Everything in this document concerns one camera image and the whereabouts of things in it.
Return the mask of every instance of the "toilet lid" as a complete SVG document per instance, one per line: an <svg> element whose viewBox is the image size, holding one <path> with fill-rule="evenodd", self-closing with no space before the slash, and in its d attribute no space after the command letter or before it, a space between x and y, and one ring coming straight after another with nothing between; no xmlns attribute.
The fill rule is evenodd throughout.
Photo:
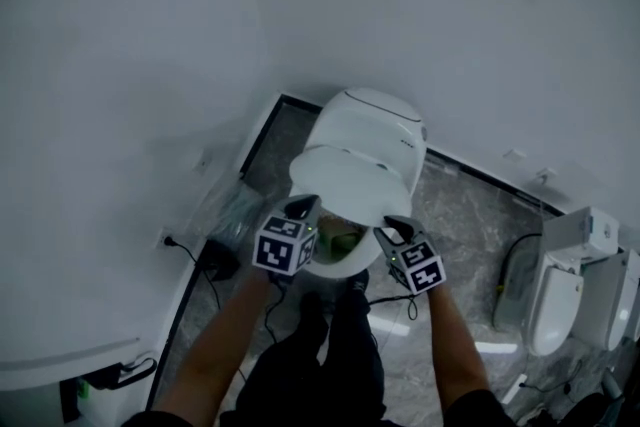
<svg viewBox="0 0 640 427"><path fill-rule="evenodd" d="M319 195L323 208L348 221L385 226L385 215L411 215L411 196L398 176L345 150L306 150L289 175L301 193Z"/></svg>

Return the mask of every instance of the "forearm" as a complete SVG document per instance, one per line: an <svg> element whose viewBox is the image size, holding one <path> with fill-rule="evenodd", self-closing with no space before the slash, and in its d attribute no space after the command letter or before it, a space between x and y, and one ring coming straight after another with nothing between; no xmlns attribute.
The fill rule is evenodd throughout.
<svg viewBox="0 0 640 427"><path fill-rule="evenodd" d="M446 284L428 292L433 366L442 410L473 390L489 389L484 364Z"/></svg>
<svg viewBox="0 0 640 427"><path fill-rule="evenodd" d="M212 425L268 297L266 272L252 270L193 344L174 385L155 409L177 414L194 426Z"/></svg>

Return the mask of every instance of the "white wall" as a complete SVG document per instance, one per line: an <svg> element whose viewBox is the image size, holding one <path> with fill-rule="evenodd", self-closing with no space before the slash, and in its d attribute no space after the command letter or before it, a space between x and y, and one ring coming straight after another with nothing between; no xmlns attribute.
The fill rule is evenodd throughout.
<svg viewBox="0 0 640 427"><path fill-rule="evenodd" d="M188 262L160 228L269 70L255 0L0 0L0 363L157 342Z"/></svg>
<svg viewBox="0 0 640 427"><path fill-rule="evenodd" d="M545 199L640 227L640 0L258 4L290 89L393 92L437 148L532 192L550 166ZM514 147L528 155L517 166L502 159Z"/></svg>

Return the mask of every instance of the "gray tile floor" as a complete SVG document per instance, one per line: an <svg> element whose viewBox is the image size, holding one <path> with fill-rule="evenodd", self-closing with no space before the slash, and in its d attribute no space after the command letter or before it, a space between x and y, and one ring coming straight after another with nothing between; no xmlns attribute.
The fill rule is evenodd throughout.
<svg viewBox="0 0 640 427"><path fill-rule="evenodd" d="M270 205L288 194L291 186L289 163L301 152L315 118L313 114L285 106L272 125L246 176L246 183L266 198L264 214ZM617 367L616 373L622 377L631 370L636 350L626 339L618 349L605 353L570 338L551 356L527 358L519 335L498 333L492 328L495 287L504 255L519 236L540 231L541 220L537 212L465 173L453 176L425 165L413 196L413 215L435 238L445 260L449 286L474 339L477 342L518 344L518 350L513 354L482 354L498 397L525 370L530 384L546 388L567 379L582 361L582 369L572 382L573 390L569 397L564 395L562 387L546 394L523 389L506 408L512 418L518 420L540 403L544 403L556 418L561 418L573 406L572 401L598 389L606 366ZM231 295L249 267L251 243L251 237L248 237L240 250L243 269L238 278L218 285L222 302ZM367 295L370 299L406 293L387 276L381 259L376 260L369 270L371 282ZM298 302L306 291L318 290L324 298L331 300L338 294L339 287L338 282L308 273L299 275L285 302L270 318L278 339L286 337L295 328ZM276 297L277 291L274 290L274 300ZM437 426L442 424L442 416L431 360L429 309L426 298L419 298L417 303L419 315L415 321L408 318L406 302L373 306L370 321L386 372L386 418L407 427ZM201 278L173 341L157 397L166 390L188 347L215 312L211 290ZM245 375L250 373L256 359L270 343L263 319L260 319L242 364ZM326 347L319 354L321 361L325 354ZM223 410L233 408L242 384L237 375L223 403Z"/></svg>

